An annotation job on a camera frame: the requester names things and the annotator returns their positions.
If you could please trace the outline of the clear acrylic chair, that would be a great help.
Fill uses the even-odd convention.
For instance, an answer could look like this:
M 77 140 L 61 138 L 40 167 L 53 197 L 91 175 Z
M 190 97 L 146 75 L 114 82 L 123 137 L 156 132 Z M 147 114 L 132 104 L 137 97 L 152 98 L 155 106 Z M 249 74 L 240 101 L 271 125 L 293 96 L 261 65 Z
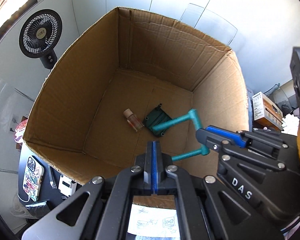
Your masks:
M 184 10 L 180 21 L 226 44 L 233 41 L 237 28 L 214 12 L 190 3 Z

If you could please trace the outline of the phone with cartoon case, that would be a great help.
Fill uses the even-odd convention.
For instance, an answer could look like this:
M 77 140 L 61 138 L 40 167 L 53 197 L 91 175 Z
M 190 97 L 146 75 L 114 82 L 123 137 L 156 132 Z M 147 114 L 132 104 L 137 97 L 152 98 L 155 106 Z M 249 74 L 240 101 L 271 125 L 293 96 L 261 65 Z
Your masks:
M 22 188 L 34 202 L 37 202 L 39 199 L 44 171 L 44 167 L 40 165 L 33 156 L 28 157 L 24 171 Z

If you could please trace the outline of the teal plastic handle frame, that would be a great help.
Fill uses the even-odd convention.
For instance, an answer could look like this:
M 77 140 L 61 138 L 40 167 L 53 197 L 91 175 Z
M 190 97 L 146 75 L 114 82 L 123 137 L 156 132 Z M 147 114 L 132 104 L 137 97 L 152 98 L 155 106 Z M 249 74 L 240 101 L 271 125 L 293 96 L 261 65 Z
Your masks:
M 198 155 L 208 155 L 210 150 L 204 143 L 196 143 L 198 149 L 192 149 L 191 145 L 188 145 L 188 137 L 190 128 L 197 130 L 203 128 L 199 114 L 195 109 L 189 110 L 185 115 L 176 117 L 174 119 L 161 122 L 152 127 L 153 132 L 172 131 L 171 135 L 168 135 L 168 139 L 164 139 L 164 149 L 170 153 L 182 152 L 180 155 L 172 156 L 173 162 L 182 161 Z

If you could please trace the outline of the black wall fan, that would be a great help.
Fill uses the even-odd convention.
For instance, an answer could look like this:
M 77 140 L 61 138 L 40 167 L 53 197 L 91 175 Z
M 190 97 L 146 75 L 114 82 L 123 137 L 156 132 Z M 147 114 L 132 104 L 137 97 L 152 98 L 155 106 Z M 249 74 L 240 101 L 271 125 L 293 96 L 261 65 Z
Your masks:
M 33 13 L 19 34 L 21 52 L 31 59 L 40 59 L 44 68 L 52 70 L 57 62 L 54 51 L 62 34 L 62 19 L 51 9 Z

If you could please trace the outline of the orange white carton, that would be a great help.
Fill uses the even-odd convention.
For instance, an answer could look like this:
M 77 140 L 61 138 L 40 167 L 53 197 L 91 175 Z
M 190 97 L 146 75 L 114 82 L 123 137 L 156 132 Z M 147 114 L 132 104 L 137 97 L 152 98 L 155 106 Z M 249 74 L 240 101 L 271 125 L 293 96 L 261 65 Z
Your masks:
M 254 121 L 266 127 L 282 131 L 283 113 L 279 107 L 262 92 L 252 97 Z

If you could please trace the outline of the small white device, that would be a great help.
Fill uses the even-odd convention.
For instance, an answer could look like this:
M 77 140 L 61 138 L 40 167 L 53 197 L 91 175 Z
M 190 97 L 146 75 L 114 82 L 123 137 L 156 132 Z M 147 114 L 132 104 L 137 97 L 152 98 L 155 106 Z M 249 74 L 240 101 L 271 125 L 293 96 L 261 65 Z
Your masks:
M 63 194 L 66 197 L 70 197 L 75 193 L 76 187 L 77 183 L 74 180 L 68 178 L 63 174 L 60 175 L 58 189 L 61 194 Z

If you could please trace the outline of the glass bottle pink cap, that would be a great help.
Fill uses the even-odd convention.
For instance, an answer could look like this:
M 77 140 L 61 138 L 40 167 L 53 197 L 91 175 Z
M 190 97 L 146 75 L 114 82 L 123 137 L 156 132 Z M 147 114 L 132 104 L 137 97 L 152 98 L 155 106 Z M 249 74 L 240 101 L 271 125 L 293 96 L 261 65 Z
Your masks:
M 138 117 L 128 108 L 123 112 L 127 122 L 136 131 L 140 131 L 143 128 L 143 123 L 138 119 Z

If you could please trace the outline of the green plastic tray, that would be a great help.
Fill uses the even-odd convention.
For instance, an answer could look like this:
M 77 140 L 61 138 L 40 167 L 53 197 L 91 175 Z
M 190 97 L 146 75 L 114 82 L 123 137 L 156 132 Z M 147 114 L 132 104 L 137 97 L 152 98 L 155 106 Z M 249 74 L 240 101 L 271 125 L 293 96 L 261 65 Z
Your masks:
M 144 120 L 142 121 L 142 123 L 144 124 L 144 126 L 150 130 L 150 132 L 157 138 L 159 137 L 163 137 L 165 135 L 165 132 L 168 130 L 166 129 L 162 129 L 159 131 L 155 131 L 153 129 L 154 126 L 170 121 L 172 120 L 172 118 L 161 108 L 162 104 L 158 104 L 157 107 L 155 107 L 154 109 L 152 109 L 144 118 Z

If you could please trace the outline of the white printed placemat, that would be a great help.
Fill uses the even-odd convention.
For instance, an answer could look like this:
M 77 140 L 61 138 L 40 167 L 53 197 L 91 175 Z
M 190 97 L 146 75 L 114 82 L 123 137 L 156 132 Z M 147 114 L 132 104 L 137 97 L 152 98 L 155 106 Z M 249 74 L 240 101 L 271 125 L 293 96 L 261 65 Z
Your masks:
M 177 212 L 132 204 L 127 232 L 143 237 L 179 239 Z

